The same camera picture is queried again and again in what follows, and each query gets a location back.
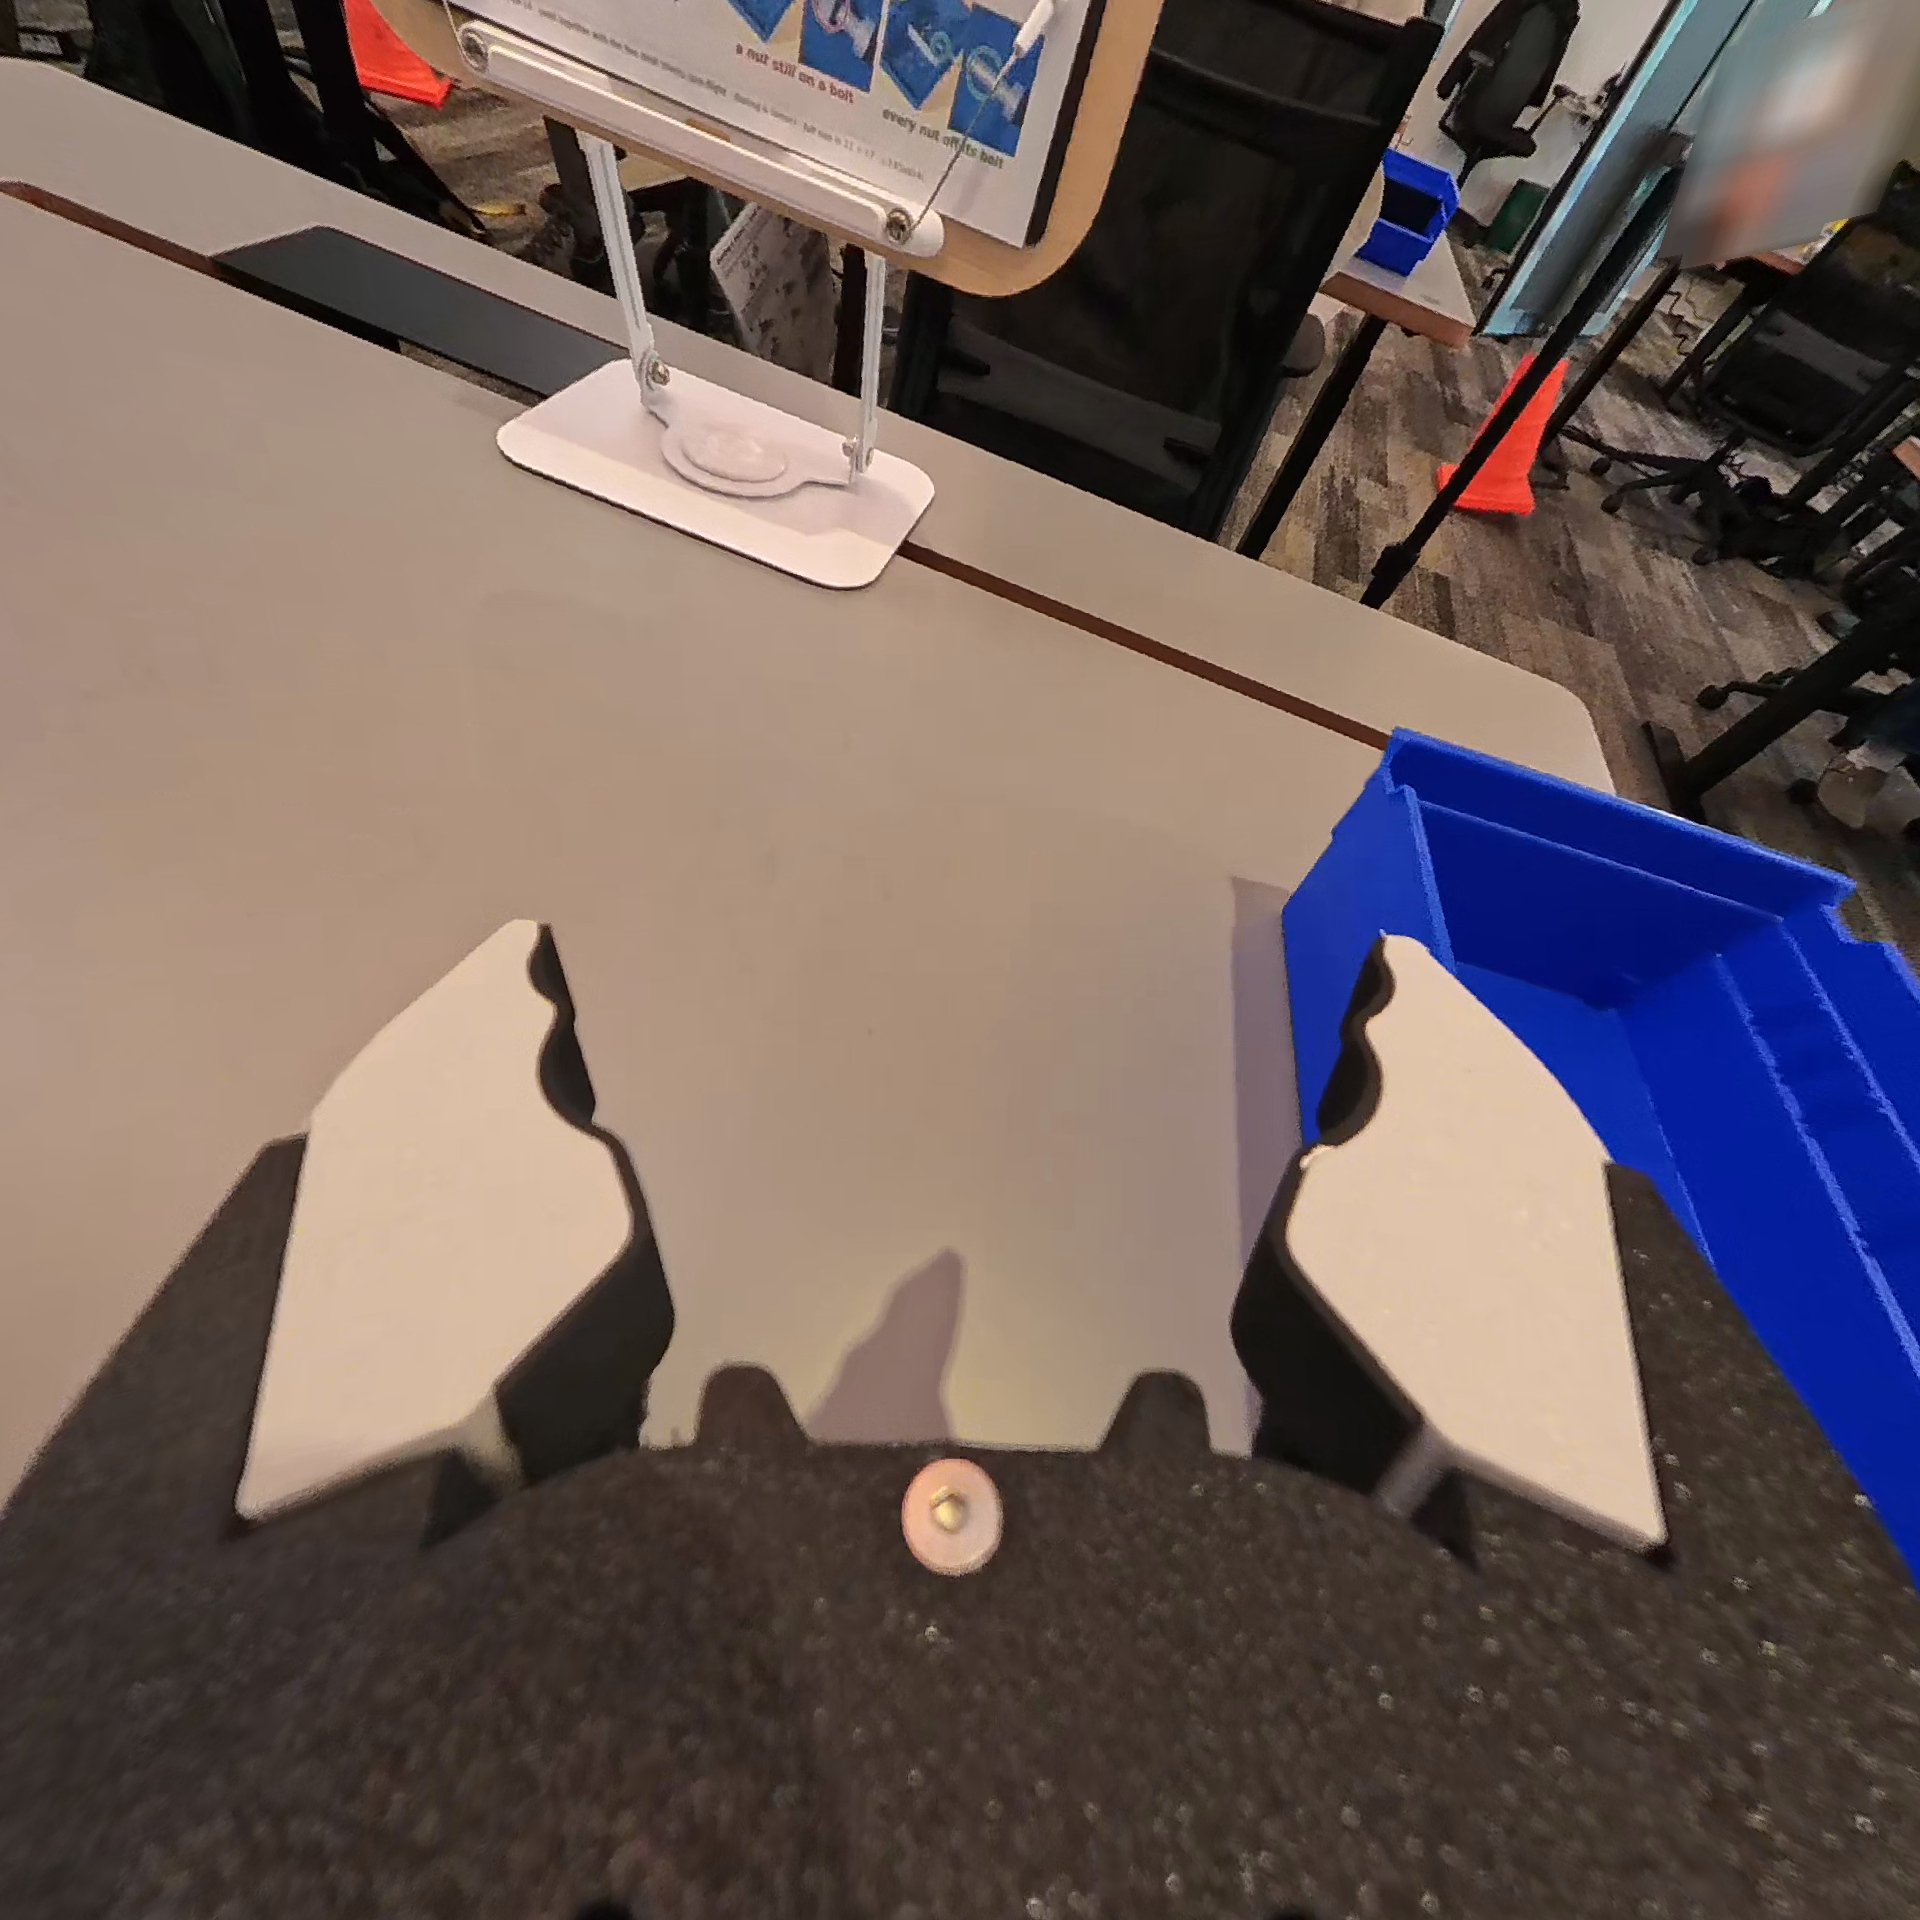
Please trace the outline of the teal partition panel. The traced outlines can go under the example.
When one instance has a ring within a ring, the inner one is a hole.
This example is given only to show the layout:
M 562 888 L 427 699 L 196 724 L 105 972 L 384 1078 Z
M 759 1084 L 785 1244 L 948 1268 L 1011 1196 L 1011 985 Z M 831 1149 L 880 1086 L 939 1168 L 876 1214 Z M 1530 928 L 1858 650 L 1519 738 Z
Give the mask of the teal partition panel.
M 1663 4 L 1597 127 L 1504 264 L 1477 335 L 1541 340 L 1563 318 L 1650 196 L 1667 145 L 1691 129 L 1695 98 L 1748 13 L 1754 4 Z

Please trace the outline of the black chair with jacket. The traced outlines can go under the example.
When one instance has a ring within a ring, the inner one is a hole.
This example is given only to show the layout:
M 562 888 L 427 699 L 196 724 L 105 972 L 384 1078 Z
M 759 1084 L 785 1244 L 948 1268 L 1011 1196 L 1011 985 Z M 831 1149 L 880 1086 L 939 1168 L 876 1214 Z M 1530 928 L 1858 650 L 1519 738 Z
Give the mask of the black chair with jacket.
M 1528 159 L 1535 124 L 1579 27 L 1579 4 L 1494 4 L 1446 66 L 1435 98 L 1439 134 L 1458 151 L 1457 182 L 1484 159 Z

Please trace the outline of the orange traffic cone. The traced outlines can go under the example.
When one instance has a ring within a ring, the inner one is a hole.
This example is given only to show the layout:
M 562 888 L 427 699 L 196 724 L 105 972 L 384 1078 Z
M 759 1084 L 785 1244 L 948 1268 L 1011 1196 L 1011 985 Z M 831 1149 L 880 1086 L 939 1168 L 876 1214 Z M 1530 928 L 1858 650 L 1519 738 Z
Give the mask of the orange traffic cone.
M 1566 383 L 1566 359 L 1560 357 L 1528 399 L 1525 412 L 1508 424 L 1477 478 L 1457 495 L 1453 514 L 1525 519 L 1535 514 L 1530 472 L 1541 456 L 1541 440 Z
M 352 67 L 365 90 L 442 112 L 450 77 L 418 57 L 373 4 L 342 4 Z

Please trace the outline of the printed paper sheet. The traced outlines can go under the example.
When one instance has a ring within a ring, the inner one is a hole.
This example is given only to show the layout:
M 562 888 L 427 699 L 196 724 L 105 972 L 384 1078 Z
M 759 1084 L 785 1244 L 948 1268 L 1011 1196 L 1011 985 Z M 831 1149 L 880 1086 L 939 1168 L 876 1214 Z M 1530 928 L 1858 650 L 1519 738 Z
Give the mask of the printed paper sheet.
M 829 383 L 836 275 L 821 233 L 748 201 L 710 246 L 707 270 L 748 351 Z

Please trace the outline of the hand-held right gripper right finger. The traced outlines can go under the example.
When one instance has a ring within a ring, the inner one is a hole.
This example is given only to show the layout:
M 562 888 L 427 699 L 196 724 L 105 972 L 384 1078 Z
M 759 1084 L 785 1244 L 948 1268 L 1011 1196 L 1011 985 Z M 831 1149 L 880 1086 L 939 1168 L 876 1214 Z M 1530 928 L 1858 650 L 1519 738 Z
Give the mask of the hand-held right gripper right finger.
M 1412 1526 L 1479 1482 L 1667 1548 L 1608 1149 L 1432 952 L 1378 935 L 1227 1336 L 1250 1455 Z

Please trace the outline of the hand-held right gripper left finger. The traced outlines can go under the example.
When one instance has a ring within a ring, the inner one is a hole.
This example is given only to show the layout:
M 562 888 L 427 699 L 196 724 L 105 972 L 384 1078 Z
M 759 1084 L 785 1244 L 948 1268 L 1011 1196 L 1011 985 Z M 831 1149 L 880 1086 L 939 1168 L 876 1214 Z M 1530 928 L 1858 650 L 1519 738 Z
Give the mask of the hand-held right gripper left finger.
M 673 1329 L 557 938 L 510 920 L 310 1113 L 234 1516 L 422 1460 L 488 1502 L 630 1453 Z

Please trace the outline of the blue plastic bin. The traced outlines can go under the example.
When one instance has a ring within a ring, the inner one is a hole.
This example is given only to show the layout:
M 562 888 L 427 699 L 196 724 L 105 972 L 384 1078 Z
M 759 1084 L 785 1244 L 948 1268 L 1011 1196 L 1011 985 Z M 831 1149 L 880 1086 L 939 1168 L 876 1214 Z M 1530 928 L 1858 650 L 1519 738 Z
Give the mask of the blue plastic bin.
M 1916 1566 L 1916 976 L 1851 877 L 1395 730 L 1284 906 L 1308 1142 L 1381 935 L 1644 1172 Z

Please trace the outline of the white board stand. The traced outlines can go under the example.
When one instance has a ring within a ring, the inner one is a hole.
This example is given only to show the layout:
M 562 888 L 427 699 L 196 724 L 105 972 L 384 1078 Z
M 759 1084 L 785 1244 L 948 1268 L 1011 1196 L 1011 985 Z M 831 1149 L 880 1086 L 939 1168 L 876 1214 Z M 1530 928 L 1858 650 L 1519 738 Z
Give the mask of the white board stand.
M 628 327 L 624 363 L 602 364 L 498 428 L 504 456 L 796 582 L 876 583 L 935 500 L 922 468 L 877 449 L 880 254 L 937 254 L 944 221 L 780 148 L 738 148 L 506 27 L 474 16 L 456 30 L 456 44 L 480 77 L 581 138 Z M 865 246 L 857 424 L 850 436 L 665 363 L 640 285 L 617 153 L 673 159 L 695 179 L 820 215 Z

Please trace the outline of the small blue bin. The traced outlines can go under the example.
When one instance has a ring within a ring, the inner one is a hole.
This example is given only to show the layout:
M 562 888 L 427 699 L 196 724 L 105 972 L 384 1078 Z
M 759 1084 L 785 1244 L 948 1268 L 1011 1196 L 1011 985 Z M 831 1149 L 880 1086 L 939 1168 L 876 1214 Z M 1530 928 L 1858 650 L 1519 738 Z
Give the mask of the small blue bin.
M 1399 148 L 1381 157 L 1381 210 L 1356 250 L 1358 260 L 1391 278 L 1410 278 L 1446 234 L 1458 207 L 1457 177 Z

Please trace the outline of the grey-top table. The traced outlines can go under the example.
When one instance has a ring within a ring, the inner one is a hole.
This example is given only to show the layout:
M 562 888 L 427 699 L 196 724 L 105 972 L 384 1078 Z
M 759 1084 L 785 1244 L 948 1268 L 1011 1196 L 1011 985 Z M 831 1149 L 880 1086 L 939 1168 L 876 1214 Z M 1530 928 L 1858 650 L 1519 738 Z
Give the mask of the grey-top table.
M 1358 312 L 1358 327 L 1324 377 L 1320 383 L 1302 424 L 1292 431 L 1279 469 L 1250 514 L 1236 551 L 1259 562 L 1308 469 L 1343 420 L 1378 342 L 1388 330 L 1464 349 L 1473 340 L 1477 312 L 1465 296 L 1453 248 L 1439 237 L 1410 275 L 1391 275 L 1350 257 L 1321 281 L 1321 296 Z

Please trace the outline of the black mesh office chair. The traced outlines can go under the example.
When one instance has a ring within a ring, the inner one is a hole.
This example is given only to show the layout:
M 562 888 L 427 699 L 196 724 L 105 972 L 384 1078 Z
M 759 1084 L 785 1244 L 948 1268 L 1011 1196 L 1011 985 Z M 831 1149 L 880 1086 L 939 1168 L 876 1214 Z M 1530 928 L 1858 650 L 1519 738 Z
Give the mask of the black mesh office chair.
M 1011 296 L 907 275 L 892 409 L 1214 540 L 1443 27 L 1164 4 L 1080 248 Z

